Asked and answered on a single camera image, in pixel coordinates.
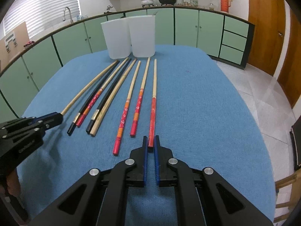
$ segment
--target black pan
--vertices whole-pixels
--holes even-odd
[[[161,6],[163,5],[174,5],[176,3],[177,0],[159,0],[159,2],[161,3]]]

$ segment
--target gas stove burner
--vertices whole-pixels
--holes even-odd
[[[142,5],[142,7],[154,7],[155,5]]]

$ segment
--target red chopstick handle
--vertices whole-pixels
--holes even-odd
[[[117,132],[117,137],[116,137],[115,144],[114,144],[113,155],[118,155],[118,153],[119,153],[122,133],[123,133],[123,129],[124,129],[125,121],[126,121],[126,116],[128,114],[129,105],[130,105],[130,99],[128,98],[124,105],[121,121],[120,121],[118,132]]]
[[[140,108],[141,108],[141,103],[142,103],[142,97],[143,97],[143,88],[140,89],[137,104],[136,104],[136,109],[134,113],[134,119],[133,119],[133,124],[131,128],[130,135],[131,137],[136,136],[136,131],[137,131],[137,125],[138,125],[138,119],[139,119],[139,113],[140,113]]]
[[[102,93],[103,89],[99,89],[97,91],[97,93],[94,95],[93,99],[90,101],[88,107],[85,109],[84,113],[82,113],[81,117],[78,119],[78,121],[76,122],[77,127],[80,127],[84,121],[84,119],[86,118],[86,116],[88,115],[89,111],[92,109],[93,105],[96,103],[96,101],[98,100],[100,94]]]
[[[150,133],[148,136],[148,151],[152,152],[154,148],[155,138],[155,123],[156,123],[156,98],[152,99],[151,102],[151,113],[150,113]]]

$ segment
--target faucet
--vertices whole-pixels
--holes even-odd
[[[71,22],[71,24],[73,23],[73,20],[72,20],[72,17],[71,17],[71,11],[70,11],[70,8],[69,7],[65,7],[64,8],[64,18],[63,18],[63,21],[65,21],[66,19],[65,19],[65,12],[66,12],[66,9],[68,9],[69,10],[69,15],[70,15],[70,22]]]

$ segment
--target window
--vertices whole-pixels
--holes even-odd
[[[63,21],[64,8],[69,7],[72,17],[80,14],[78,0],[15,0],[6,13],[4,33],[26,21],[29,38]]]

